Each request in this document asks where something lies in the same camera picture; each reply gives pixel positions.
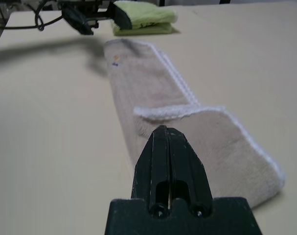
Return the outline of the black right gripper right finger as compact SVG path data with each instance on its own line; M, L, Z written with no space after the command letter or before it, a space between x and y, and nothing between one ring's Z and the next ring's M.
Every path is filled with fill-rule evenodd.
M171 200L183 199L189 208L211 208L212 194L204 165L185 135L168 128Z

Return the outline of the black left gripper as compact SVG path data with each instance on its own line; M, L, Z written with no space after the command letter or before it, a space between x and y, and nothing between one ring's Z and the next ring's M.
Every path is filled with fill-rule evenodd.
M111 19L121 29L131 29L132 23L128 15L113 2L109 2L105 11L100 11L102 0L58 0L57 4L63 19L81 35L93 35L89 21L96 23Z

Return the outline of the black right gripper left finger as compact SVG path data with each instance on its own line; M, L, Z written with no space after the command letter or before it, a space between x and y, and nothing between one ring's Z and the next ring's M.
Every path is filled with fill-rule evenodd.
M143 199L147 208L167 208L169 160L167 128L162 125L150 135L136 163L132 199Z

